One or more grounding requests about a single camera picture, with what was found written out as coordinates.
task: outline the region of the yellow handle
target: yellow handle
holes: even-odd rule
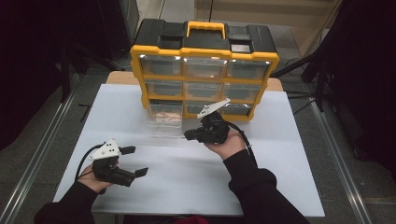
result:
[[[189,24],[187,26],[187,36],[190,35],[190,29],[221,31],[221,36],[223,39],[225,39],[224,23],[206,22],[206,21],[189,21]]]

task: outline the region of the white tabletop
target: white tabletop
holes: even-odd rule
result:
[[[228,189],[230,175],[220,157],[197,141],[180,136],[152,136],[145,126],[141,91],[134,85],[104,84],[99,90],[78,143],[56,192],[58,202],[74,182],[85,152],[115,138],[119,147],[136,146],[120,157],[119,167],[148,174],[131,187],[112,186],[100,195],[93,212],[146,215],[242,215]],[[197,128],[198,119],[183,129]],[[279,191],[306,217],[324,217],[304,147],[283,91],[266,91],[251,122],[236,122],[245,131],[259,167],[271,170]],[[84,167],[91,161],[86,160]]]

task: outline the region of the black sleeve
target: black sleeve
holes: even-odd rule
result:
[[[309,223],[276,189],[274,174],[258,169],[247,150],[235,153],[224,164],[231,175],[229,188],[241,203],[248,224]]]
[[[91,209],[97,195],[76,181],[58,203],[47,203],[35,214],[35,224],[93,224]]]

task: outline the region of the yellow and black tool organizer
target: yellow and black tool organizer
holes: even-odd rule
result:
[[[266,26],[199,21],[142,20],[131,55],[143,107],[182,118],[230,98],[224,119],[251,120],[279,62]]]

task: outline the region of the person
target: person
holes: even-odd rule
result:
[[[259,169],[250,158],[242,136],[233,130],[223,144],[204,144],[219,154],[231,175],[229,189],[241,203],[247,224],[304,224],[308,220],[276,189],[276,177]],[[94,223],[92,204],[98,193],[111,186],[95,179],[88,166],[58,203],[45,204],[36,214],[36,224]]]

